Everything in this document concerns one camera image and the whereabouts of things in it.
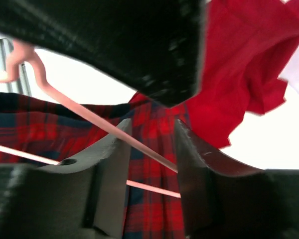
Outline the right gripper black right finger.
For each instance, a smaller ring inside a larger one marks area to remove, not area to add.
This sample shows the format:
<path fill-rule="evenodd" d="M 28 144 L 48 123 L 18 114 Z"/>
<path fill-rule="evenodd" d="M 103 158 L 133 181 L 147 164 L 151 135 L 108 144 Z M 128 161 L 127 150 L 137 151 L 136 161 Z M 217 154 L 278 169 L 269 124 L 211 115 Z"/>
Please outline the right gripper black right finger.
<path fill-rule="evenodd" d="M 189 239 L 299 239 L 299 170 L 239 162 L 174 124 L 184 231 Z"/>

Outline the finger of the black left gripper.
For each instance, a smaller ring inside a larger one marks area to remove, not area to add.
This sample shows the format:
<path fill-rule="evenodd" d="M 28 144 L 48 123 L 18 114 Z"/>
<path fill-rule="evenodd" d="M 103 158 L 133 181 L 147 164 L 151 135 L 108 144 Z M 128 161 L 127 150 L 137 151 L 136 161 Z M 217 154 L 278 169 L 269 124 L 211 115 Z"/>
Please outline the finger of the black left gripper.
<path fill-rule="evenodd" d="M 176 106 L 200 91 L 203 0 L 0 0 L 0 33 Z"/>

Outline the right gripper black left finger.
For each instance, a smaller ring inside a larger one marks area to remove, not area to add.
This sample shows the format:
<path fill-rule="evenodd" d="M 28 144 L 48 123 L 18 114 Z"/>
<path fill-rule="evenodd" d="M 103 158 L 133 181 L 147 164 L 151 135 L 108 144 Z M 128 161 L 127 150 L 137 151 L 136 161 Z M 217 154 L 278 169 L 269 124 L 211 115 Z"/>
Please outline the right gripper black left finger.
<path fill-rule="evenodd" d="M 119 239 L 130 151 L 109 134 L 58 165 L 0 164 L 0 239 Z"/>

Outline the red plaid skirt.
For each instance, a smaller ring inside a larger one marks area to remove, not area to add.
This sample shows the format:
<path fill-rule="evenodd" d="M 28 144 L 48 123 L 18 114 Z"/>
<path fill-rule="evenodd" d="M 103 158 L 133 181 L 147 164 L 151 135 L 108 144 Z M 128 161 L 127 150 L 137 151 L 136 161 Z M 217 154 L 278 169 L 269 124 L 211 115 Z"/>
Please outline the red plaid skirt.
<path fill-rule="evenodd" d="M 176 161 L 174 121 L 188 122 L 185 105 L 169 109 L 142 98 L 114 106 L 87 105 L 87 109 L 113 125 L 131 119 L 135 139 L 169 161 Z M 105 135 L 62 105 L 0 93 L 0 145 L 61 161 Z M 185 237 L 180 199 L 127 187 L 125 206 L 123 238 Z"/>

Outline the pink wire hanger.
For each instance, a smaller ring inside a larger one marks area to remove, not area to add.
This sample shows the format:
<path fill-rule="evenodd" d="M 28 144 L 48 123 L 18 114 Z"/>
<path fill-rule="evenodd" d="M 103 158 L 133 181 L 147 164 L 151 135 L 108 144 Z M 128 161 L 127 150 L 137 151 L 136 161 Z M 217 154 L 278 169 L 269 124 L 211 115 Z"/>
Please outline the pink wire hanger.
<path fill-rule="evenodd" d="M 37 53 L 34 50 L 34 46 L 30 45 L 26 42 L 20 41 L 20 40 L 12 40 L 14 49 L 13 51 L 7 56 L 6 58 L 6 71 L 0 72 L 0 83 L 7 83 L 7 82 L 12 82 L 17 80 L 19 77 L 19 65 L 22 62 L 28 62 L 34 71 L 34 76 L 37 85 L 50 97 L 52 97 L 54 100 L 62 104 L 64 107 L 67 109 L 71 110 L 72 112 L 76 113 L 80 117 L 84 118 L 85 120 L 91 122 L 95 126 L 99 127 L 100 129 L 106 131 L 109 134 L 112 134 L 116 136 L 118 139 L 123 140 L 124 142 L 128 143 L 130 146 L 133 148 L 139 150 L 143 154 L 149 156 L 150 158 L 154 159 L 155 161 L 159 162 L 163 166 L 169 168 L 170 170 L 174 172 L 177 171 L 177 166 L 161 156 L 160 154 L 156 153 L 149 147 L 145 146 L 135 138 L 129 136 L 127 133 L 123 132 L 122 130 L 118 129 L 105 119 L 99 117 L 92 111 L 88 110 L 87 108 L 83 107 L 82 105 L 74 102 L 61 92 L 59 92 L 57 89 L 52 87 L 47 79 L 46 79 L 46 70 L 44 67 L 43 62 L 41 61 L 40 57 L 37 55 Z M 38 161 L 38 162 L 43 162 L 47 164 L 53 164 L 56 165 L 57 162 L 43 158 L 40 156 L 36 156 L 33 154 L 25 153 L 22 151 L 18 151 L 12 148 L 4 147 L 0 145 L 0 152 L 12 154 L 15 156 L 27 158 L 30 160 Z M 128 186 L 172 196 L 175 198 L 180 198 L 180 194 L 165 190 L 162 188 L 157 188 L 154 186 L 138 183 L 135 181 L 127 180 L 126 184 Z"/>

